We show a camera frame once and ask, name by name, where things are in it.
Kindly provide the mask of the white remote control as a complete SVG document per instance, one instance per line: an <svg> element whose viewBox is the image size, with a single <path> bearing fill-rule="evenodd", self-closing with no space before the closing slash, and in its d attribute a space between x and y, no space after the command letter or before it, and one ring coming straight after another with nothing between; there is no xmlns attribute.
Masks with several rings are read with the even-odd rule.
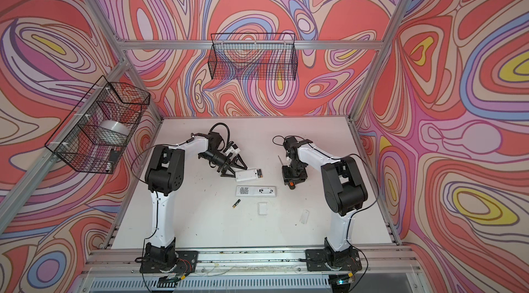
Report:
<svg viewBox="0 0 529 293"><path fill-rule="evenodd" d="M275 186L237 186L237 197L276 197Z"/></svg>

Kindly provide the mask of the black silver AAA battery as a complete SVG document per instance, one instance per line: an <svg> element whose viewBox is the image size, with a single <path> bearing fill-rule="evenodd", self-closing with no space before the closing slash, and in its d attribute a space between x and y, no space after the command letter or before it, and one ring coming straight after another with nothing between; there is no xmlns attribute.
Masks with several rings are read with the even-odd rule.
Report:
<svg viewBox="0 0 529 293"><path fill-rule="evenodd" d="M235 208L239 203L241 202L241 199L238 199L235 204L232 206L232 208Z"/></svg>

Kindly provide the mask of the orange handled screwdriver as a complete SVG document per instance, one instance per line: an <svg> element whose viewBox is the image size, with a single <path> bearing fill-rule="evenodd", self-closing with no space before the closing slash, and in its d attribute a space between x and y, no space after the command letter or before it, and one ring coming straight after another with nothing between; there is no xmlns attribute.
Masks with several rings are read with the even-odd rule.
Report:
<svg viewBox="0 0 529 293"><path fill-rule="evenodd" d="M296 183L293 181L294 176L292 173L291 166L283 161L280 157L280 164L281 164L281 173L282 173L282 179L285 186L287 186L290 190L294 190L296 188Z"/></svg>

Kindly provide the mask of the white battery cover plate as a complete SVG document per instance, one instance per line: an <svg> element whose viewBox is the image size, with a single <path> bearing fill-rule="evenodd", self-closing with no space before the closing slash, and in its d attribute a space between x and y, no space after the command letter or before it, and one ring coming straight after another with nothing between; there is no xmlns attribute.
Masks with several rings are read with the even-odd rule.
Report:
<svg viewBox="0 0 529 293"><path fill-rule="evenodd" d="M236 172L235 174L235 179L237 182L253 181L261 178L263 178L261 169L242 170Z"/></svg>

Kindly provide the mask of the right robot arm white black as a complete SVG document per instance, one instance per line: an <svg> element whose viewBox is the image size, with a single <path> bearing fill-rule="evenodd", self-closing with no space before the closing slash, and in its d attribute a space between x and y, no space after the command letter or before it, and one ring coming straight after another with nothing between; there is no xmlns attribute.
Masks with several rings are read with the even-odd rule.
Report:
<svg viewBox="0 0 529 293"><path fill-rule="evenodd" d="M324 246L306 250L301 261L310 272L361 270L360 250L349 239L354 216L369 198L357 162L349 155L328 155L312 141L296 136L285 137L282 146L290 161L282 166L285 185L295 189L308 179L307 167L312 167L321 174L325 201L333 212Z"/></svg>

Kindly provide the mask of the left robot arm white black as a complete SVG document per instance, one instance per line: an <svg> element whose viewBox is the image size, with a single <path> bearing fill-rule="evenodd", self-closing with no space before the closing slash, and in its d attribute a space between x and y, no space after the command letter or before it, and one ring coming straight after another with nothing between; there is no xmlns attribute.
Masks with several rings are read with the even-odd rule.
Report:
<svg viewBox="0 0 529 293"><path fill-rule="evenodd" d="M234 141L225 141L213 130L193 134L180 144L154 147L144 178L152 197L152 233L139 259L141 273L173 272L179 262L174 208L176 191L185 178L185 162L193 157L204 159L221 177L235 178L237 170L248 169L240 152Z"/></svg>

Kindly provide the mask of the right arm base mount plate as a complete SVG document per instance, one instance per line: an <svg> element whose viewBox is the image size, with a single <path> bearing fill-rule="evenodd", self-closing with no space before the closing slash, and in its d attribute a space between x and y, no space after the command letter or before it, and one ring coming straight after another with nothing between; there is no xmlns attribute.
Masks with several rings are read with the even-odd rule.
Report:
<svg viewBox="0 0 529 293"><path fill-rule="evenodd" d="M347 271L356 273L363 268L359 250L353 247L340 252L336 252L332 248L308 249L304 253L303 261L310 272Z"/></svg>

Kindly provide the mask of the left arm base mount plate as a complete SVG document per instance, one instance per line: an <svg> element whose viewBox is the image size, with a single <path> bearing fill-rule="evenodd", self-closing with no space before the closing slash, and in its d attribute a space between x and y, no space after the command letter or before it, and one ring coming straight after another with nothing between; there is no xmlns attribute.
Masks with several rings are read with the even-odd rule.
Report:
<svg viewBox="0 0 529 293"><path fill-rule="evenodd" d="M142 259L140 273L188 275L196 271L197 261L198 251L195 250L150 251Z"/></svg>

